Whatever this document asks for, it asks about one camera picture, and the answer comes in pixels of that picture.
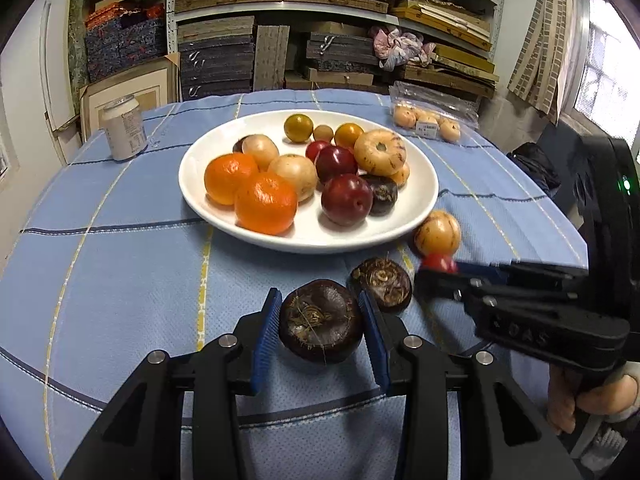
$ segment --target white plate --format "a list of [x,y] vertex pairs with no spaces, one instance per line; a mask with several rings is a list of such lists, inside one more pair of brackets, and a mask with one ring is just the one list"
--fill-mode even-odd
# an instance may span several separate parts
[[204,170],[212,158],[232,151],[238,139],[265,134],[280,154],[305,155],[307,144],[293,144],[284,134],[284,121],[291,114],[308,115],[314,124],[334,130],[344,123],[359,124],[365,131],[384,128],[358,117],[320,110],[279,110],[250,115],[222,124],[200,137],[184,154],[178,170],[182,195],[193,210],[218,229],[245,242],[289,253],[340,253],[393,240],[416,228],[429,214],[438,197],[438,177],[429,159],[411,141],[404,139],[411,176],[399,190],[391,213],[367,217],[349,228],[331,222],[320,207],[320,192],[298,207],[294,225],[281,236],[263,235],[236,225],[231,208],[216,207],[206,200]]

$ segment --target table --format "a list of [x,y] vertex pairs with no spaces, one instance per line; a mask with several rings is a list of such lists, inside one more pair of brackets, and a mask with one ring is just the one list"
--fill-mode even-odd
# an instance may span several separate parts
[[[209,97],[146,112],[145,153],[110,157],[93,135],[36,202],[0,281],[0,415],[44,479],[57,478],[105,403],[151,350],[193,352],[262,306],[316,278],[344,283],[365,258],[388,255],[412,273],[418,257],[397,240],[355,253],[277,253],[201,221],[177,170],[210,129],[267,110],[320,108],[393,127],[389,97],[325,89]],[[495,146],[466,126],[459,144],[411,137],[440,181],[436,208],[462,229],[457,259],[587,264],[586,245],[551,200]],[[460,304],[415,302],[401,314],[449,352],[478,344]],[[545,364],[494,348],[538,405]],[[302,364],[282,345],[265,390],[239,398],[244,453],[258,479],[388,480],[401,434],[402,397],[381,396],[364,341],[339,365]],[[191,478],[191,398],[182,425]],[[449,394],[449,478],[460,476],[455,394]]]

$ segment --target black bag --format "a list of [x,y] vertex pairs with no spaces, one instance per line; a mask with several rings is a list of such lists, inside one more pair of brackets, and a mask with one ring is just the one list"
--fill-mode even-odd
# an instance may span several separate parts
[[560,177],[545,152],[535,142],[525,142],[507,156],[547,195],[556,194],[560,187]]

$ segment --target clear plastic packaging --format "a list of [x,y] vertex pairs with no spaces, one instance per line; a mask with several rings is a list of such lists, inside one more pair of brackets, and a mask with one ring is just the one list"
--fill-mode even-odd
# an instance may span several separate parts
[[456,142],[460,123],[478,129],[478,113],[474,104],[431,88],[404,81],[389,87],[391,115],[396,126],[413,130],[421,137],[436,137]]

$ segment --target price label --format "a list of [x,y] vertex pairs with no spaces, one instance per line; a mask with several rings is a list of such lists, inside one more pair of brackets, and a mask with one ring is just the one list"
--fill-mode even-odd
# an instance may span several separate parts
[[438,123],[423,123],[418,121],[415,123],[415,133],[421,137],[435,139],[438,134]]

